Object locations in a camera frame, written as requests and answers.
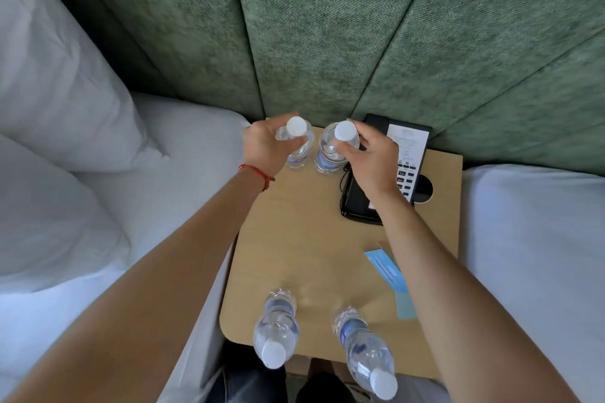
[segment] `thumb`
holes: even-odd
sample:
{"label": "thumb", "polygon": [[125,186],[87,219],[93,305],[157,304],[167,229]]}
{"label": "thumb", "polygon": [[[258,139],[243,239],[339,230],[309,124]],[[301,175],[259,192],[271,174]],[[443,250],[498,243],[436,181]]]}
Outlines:
{"label": "thumb", "polygon": [[337,152],[347,158],[349,161],[354,159],[359,153],[359,149],[353,147],[352,145],[343,142],[342,140],[336,140],[334,146],[337,149]]}
{"label": "thumb", "polygon": [[284,145],[287,147],[288,153],[292,153],[293,151],[297,151],[306,142],[307,142],[307,137],[300,136],[295,139],[284,140]]}

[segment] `clear plastic bottle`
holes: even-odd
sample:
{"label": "clear plastic bottle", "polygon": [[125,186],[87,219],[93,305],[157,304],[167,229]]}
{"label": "clear plastic bottle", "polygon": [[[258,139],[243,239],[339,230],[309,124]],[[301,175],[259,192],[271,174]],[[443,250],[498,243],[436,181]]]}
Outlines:
{"label": "clear plastic bottle", "polygon": [[296,311],[297,302],[290,292],[269,293],[254,328],[254,350],[267,368],[281,367],[294,354],[298,344]]}
{"label": "clear plastic bottle", "polygon": [[275,134],[277,140],[294,139],[300,136],[306,136],[307,141],[297,151],[293,151],[285,162],[286,165],[292,169],[300,169],[303,167],[307,162],[308,154],[313,148],[315,134],[313,133],[311,123],[299,116],[293,116],[288,120],[288,123],[279,128]]}
{"label": "clear plastic bottle", "polygon": [[395,360],[386,343],[368,329],[354,308],[337,315],[334,332],[347,353],[351,376],[364,389],[383,400],[397,393]]}
{"label": "clear plastic bottle", "polygon": [[322,174],[333,174],[347,162],[347,159],[337,152],[335,139],[359,148],[359,134],[355,124],[350,121],[329,124],[321,134],[320,149],[314,161],[315,169]]}

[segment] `wooden table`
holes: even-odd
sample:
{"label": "wooden table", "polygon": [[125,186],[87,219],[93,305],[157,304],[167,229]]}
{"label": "wooden table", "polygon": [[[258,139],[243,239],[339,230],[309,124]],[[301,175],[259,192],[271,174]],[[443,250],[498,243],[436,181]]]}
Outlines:
{"label": "wooden table", "polygon": [[[319,139],[322,130],[314,131]],[[223,334],[252,345],[268,293],[288,289],[298,304],[296,354],[346,361],[332,322],[339,309],[351,305],[387,342],[397,373],[437,377],[419,322],[397,319],[395,293],[364,255],[386,239],[384,228],[341,216],[343,173],[317,172],[316,152],[317,143],[302,169],[286,167],[279,173],[239,232],[220,314]],[[434,193],[416,210],[458,256],[462,156],[427,150],[421,174],[431,180]]]}

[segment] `person's left arm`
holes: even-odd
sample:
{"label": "person's left arm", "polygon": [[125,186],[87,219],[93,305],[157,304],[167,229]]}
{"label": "person's left arm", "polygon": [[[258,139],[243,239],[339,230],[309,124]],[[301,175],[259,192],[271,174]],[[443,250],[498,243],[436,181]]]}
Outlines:
{"label": "person's left arm", "polygon": [[[244,163],[275,177],[306,140],[275,139],[293,115],[246,129]],[[155,402],[263,188],[261,175],[240,170],[91,304],[5,403]]]}

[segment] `green upholstered wall panel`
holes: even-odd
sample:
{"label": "green upholstered wall panel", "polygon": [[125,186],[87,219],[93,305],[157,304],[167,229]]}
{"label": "green upholstered wall panel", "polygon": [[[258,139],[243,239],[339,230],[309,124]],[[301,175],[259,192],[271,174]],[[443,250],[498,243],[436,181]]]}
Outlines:
{"label": "green upholstered wall panel", "polygon": [[[570,135],[603,123],[605,31],[476,109],[432,139],[431,145],[463,151],[479,162],[531,162],[534,156],[529,154],[540,153],[543,163],[567,167],[574,162],[575,153],[555,151],[545,157],[548,143],[563,136],[559,144],[564,144]],[[593,155],[605,163],[605,151]]]}
{"label": "green upholstered wall panel", "polygon": [[515,153],[510,160],[605,176],[605,124],[559,135],[558,139]]}
{"label": "green upholstered wall panel", "polygon": [[239,0],[103,0],[182,98],[262,118]]}
{"label": "green upholstered wall panel", "polygon": [[414,0],[354,116],[442,132],[602,29],[604,1]]}
{"label": "green upholstered wall panel", "polygon": [[129,89],[175,96],[132,35],[102,0],[62,0]]}
{"label": "green upholstered wall panel", "polygon": [[350,116],[411,0],[241,0],[267,114]]}

